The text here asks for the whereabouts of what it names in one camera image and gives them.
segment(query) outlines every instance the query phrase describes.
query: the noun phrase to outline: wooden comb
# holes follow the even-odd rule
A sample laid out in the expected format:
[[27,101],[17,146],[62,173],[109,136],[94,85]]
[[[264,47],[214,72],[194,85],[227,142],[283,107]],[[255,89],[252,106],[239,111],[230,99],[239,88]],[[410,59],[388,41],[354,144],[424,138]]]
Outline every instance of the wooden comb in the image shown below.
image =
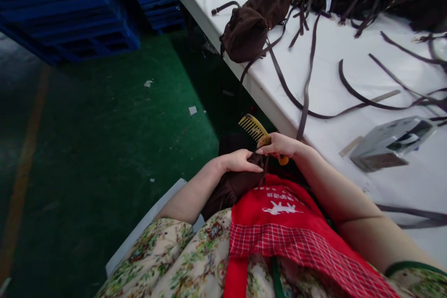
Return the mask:
[[[251,114],[245,114],[239,121],[239,126],[241,126],[245,131],[257,142],[257,148],[271,144],[271,137],[267,130],[262,126],[262,124]],[[279,164],[286,165],[289,162],[287,156],[281,155],[278,158]]]

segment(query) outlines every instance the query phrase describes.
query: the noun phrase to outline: brown bag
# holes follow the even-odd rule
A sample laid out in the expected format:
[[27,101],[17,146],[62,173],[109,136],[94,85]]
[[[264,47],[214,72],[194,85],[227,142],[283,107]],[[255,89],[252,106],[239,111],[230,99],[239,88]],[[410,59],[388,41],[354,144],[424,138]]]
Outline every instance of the brown bag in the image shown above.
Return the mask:
[[211,11],[216,15],[221,10],[236,5],[230,21],[220,36],[221,55],[227,52],[236,63],[252,61],[262,56],[267,33],[281,23],[290,6],[290,0],[248,0],[239,6],[231,1]]
[[225,173],[202,210],[205,221],[220,210],[233,206],[249,190],[264,184],[268,157],[253,153],[247,161],[260,166],[264,171],[260,173],[247,171]]

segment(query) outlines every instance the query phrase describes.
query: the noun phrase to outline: yellow floor line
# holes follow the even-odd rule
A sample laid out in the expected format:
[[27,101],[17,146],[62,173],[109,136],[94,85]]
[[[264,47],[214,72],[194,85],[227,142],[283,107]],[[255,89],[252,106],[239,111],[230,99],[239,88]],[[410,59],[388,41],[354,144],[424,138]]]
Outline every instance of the yellow floor line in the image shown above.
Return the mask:
[[47,95],[50,72],[51,67],[45,64],[41,71],[39,88],[28,121],[25,142],[23,143],[19,167],[15,176],[13,195],[9,205],[3,243],[0,250],[0,285],[10,276],[13,265],[14,251],[19,237],[23,205],[25,204],[28,188],[29,172],[33,164],[34,151],[36,150],[37,132]]

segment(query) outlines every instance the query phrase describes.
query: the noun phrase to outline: floral dress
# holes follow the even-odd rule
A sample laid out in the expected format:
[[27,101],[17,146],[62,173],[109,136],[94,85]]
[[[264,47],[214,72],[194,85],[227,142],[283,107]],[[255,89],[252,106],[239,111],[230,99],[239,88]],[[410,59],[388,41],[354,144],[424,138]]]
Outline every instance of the floral dress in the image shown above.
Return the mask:
[[[194,235],[192,225],[153,222],[139,237],[96,297],[221,297],[230,244],[231,209],[216,213]],[[272,267],[279,269],[285,297],[344,297],[325,274],[278,257],[250,257],[247,296],[275,297]],[[385,273],[401,297],[447,297],[447,274],[417,262],[400,262]]]

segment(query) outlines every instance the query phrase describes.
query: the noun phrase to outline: white tablecloth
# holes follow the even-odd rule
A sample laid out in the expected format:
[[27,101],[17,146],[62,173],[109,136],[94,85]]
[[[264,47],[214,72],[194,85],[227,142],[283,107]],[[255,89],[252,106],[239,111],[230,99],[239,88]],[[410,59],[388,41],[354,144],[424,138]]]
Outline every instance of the white tablecloth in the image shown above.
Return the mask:
[[[219,35],[231,17],[231,9],[211,16],[211,10],[231,0],[180,0],[219,50]],[[247,0],[236,0],[241,5]],[[299,19],[290,19],[281,42],[274,52],[284,73],[287,85],[302,102],[303,87],[309,69],[312,27],[316,16],[310,15],[310,31],[298,37],[293,48],[288,46],[298,31]],[[380,36],[383,30],[391,39],[406,48],[430,58],[425,43],[414,44],[414,33],[408,23],[394,17],[382,15],[368,27],[359,39],[354,39],[356,30],[349,22],[344,27],[337,26],[338,19],[321,17],[317,29],[317,47],[309,88],[309,109],[320,114],[336,114],[347,107],[359,103],[351,96],[338,75],[338,62],[344,59],[344,73],[349,83],[362,95],[370,99],[393,91],[401,90],[397,96],[382,101],[393,106],[406,106],[414,98],[390,77],[388,77],[369,57],[375,55],[385,66],[395,73],[404,83],[418,92],[447,87],[447,76],[439,66],[425,64],[396,47],[387,44]],[[275,40],[282,27],[269,32],[269,39]],[[236,64],[225,56],[225,61],[240,78],[245,64]],[[300,111],[286,96],[270,55],[256,61],[244,86],[266,113],[278,130],[291,137],[296,136]],[[444,115],[436,108],[433,111]],[[337,170],[367,190],[377,203],[405,206],[421,210],[447,213],[447,127],[438,129],[418,151],[406,156],[409,166],[384,169],[366,174],[359,170],[349,159],[342,158],[339,152],[357,136],[365,136],[375,126],[407,116],[419,115],[431,117],[435,114],[426,108],[414,107],[405,111],[386,111],[366,107],[354,113],[333,120],[320,120],[309,117],[305,128],[305,140]],[[423,230],[408,230],[410,237],[438,262],[447,266],[447,227]]]

